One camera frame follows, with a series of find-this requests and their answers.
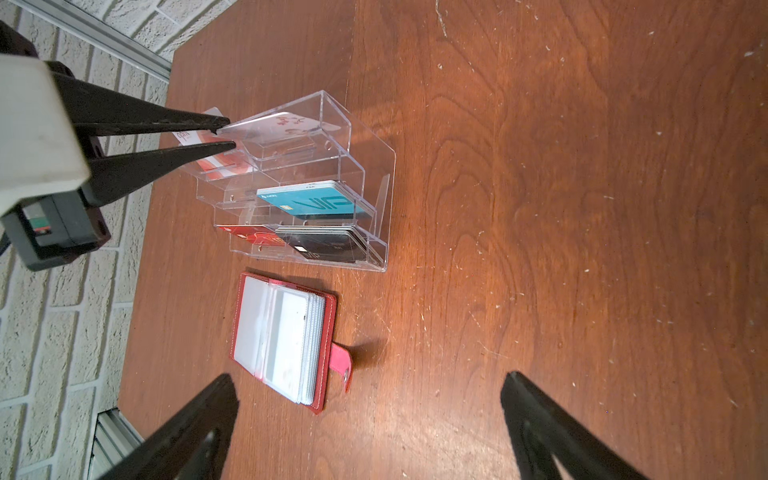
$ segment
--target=metal trim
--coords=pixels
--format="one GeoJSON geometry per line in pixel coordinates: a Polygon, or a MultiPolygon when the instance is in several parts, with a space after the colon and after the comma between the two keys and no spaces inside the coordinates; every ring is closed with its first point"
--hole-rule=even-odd
{"type": "Polygon", "coordinates": [[[10,0],[53,25],[99,47],[162,81],[170,80],[170,62],[65,0],[10,0]]]}

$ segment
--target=black card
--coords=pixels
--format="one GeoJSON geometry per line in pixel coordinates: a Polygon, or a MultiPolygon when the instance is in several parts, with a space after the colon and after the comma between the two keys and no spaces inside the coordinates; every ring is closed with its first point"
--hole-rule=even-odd
{"type": "Polygon", "coordinates": [[[351,227],[279,227],[275,233],[311,260],[355,263],[367,258],[365,243],[351,227]]]}

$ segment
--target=teal vip card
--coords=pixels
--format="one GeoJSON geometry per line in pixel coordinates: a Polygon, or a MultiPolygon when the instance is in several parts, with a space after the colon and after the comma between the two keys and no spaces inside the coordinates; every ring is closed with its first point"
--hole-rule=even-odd
{"type": "Polygon", "coordinates": [[[368,214],[361,204],[357,206],[345,195],[343,187],[335,181],[263,188],[257,196],[295,217],[351,217],[368,214]]]}

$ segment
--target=card stack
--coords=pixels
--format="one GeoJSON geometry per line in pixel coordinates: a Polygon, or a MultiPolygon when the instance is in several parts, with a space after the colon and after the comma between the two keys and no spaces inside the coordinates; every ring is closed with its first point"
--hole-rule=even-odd
{"type": "Polygon", "coordinates": [[[317,403],[324,319],[335,308],[326,305],[328,299],[333,301],[328,294],[244,274],[232,358],[291,402],[317,403]]]}
{"type": "MultiPolygon", "coordinates": [[[[372,218],[376,210],[336,180],[260,188],[257,196],[302,220],[354,222],[372,218]]],[[[381,256],[369,248],[366,238],[350,225],[283,225],[275,235],[304,258],[340,263],[369,261],[383,265],[381,256]]]]}
{"type": "Polygon", "coordinates": [[[304,220],[373,217],[373,207],[336,180],[260,188],[256,196],[304,220]]]}

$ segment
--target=wallet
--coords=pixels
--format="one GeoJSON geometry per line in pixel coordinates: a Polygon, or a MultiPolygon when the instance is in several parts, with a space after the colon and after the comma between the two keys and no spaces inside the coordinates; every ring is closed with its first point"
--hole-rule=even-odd
{"type": "Polygon", "coordinates": [[[288,400],[322,412],[328,374],[344,391],[352,378],[349,352],[333,343],[336,297],[255,273],[240,274],[230,358],[288,400]]]}

